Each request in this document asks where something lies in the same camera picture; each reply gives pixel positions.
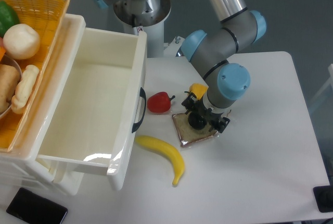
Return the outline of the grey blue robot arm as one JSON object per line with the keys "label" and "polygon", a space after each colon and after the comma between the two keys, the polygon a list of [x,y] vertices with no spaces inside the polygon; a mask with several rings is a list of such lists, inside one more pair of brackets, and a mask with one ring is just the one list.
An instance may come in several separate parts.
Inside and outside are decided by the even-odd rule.
{"label": "grey blue robot arm", "polygon": [[[94,0],[100,8],[112,6],[125,33],[147,33],[148,55],[163,52],[164,21],[171,11],[170,0]],[[188,124],[196,130],[209,127],[223,132],[229,124],[224,112],[243,96],[250,85],[246,68],[228,58],[261,38],[264,17],[249,10],[244,0],[210,0],[221,23],[214,36],[204,31],[191,33],[178,52],[184,55],[208,85],[203,96],[189,92],[183,101]]]}

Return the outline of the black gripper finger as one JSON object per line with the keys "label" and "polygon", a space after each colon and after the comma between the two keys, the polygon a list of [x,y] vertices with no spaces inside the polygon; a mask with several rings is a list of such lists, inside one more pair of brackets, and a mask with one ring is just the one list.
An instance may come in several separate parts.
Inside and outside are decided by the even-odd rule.
{"label": "black gripper finger", "polygon": [[230,123],[230,119],[227,117],[222,117],[219,119],[209,120],[209,132],[216,130],[218,133],[223,133],[223,131],[227,128]]}
{"label": "black gripper finger", "polygon": [[186,98],[182,101],[181,105],[185,108],[185,114],[187,115],[191,111],[195,110],[195,102],[197,97],[193,92],[185,91],[187,94]]}

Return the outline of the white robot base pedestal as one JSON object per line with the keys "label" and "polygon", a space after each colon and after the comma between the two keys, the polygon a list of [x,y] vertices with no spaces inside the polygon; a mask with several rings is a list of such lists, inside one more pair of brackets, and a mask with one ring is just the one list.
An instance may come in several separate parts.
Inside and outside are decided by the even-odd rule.
{"label": "white robot base pedestal", "polygon": [[164,41],[164,22],[171,12],[170,0],[122,0],[113,6],[114,13],[128,34],[147,34],[147,57],[181,56],[184,38],[176,36]]}

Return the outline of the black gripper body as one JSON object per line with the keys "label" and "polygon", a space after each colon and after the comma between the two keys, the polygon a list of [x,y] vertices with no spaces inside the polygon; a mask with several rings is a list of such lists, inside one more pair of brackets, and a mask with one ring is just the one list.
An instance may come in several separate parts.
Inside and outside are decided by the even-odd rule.
{"label": "black gripper body", "polygon": [[219,119],[224,114],[224,109],[217,108],[208,99],[207,95],[195,102],[195,110],[209,123],[209,120]]}

